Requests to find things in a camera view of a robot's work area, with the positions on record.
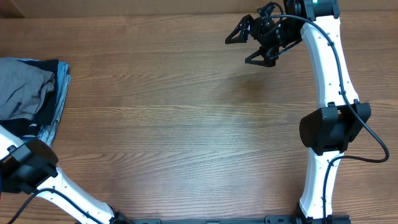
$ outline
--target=black cloth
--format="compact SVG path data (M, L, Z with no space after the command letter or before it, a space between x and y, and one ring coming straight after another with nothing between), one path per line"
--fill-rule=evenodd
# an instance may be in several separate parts
M7 129L10 133L15 136L22 137L25 135L38 135L41 125L51 125L52 119L55 114L55 104L57 103L57 89L58 89L58 60L46 60L46 61L22 61L25 64L35 66L41 70L52 72L55 75L54 91L47 94L45 101L35 114L33 120L28 119L12 119L6 121L0 121L0 125Z

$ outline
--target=beige wall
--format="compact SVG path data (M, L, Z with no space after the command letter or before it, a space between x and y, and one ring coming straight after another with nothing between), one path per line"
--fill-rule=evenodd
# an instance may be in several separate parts
M255 12L268 0L0 0L25 17ZM339 0L342 11L398 10L398 0Z

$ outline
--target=wooden table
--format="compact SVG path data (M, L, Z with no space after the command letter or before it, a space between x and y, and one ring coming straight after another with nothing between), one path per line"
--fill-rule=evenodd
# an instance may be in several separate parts
M53 150L71 179L127 216L290 214L305 182L299 122L315 110L312 67L304 44L274 68L244 64L259 44L224 44L242 16L1 19L0 57L70 64ZM343 161L334 212L397 223L398 15L345 12L341 20L351 80L391 159ZM347 154L383 156L365 131ZM3 194L0 222L26 198ZM35 199L18 222L73 218Z

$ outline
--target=blue denim cloth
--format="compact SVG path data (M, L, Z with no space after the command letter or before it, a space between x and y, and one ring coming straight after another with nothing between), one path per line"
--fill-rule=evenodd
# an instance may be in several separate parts
M26 59L26 58L15 58L18 60L34 60L34 59ZM66 62L58 63L58 75L57 75L57 103L55 105L55 113L51 125L43 125L40 129L39 135L37 138L45 142L48 146L51 147L55 133L57 132L58 123L61 120L63 107L65 106L65 100L67 99L67 92L70 83L70 75L68 73L69 64Z

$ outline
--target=stack of clothes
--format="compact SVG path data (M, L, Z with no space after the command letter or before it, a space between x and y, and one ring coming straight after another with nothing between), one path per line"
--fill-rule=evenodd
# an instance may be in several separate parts
M0 125L24 141L52 145L70 83L57 59L0 58Z

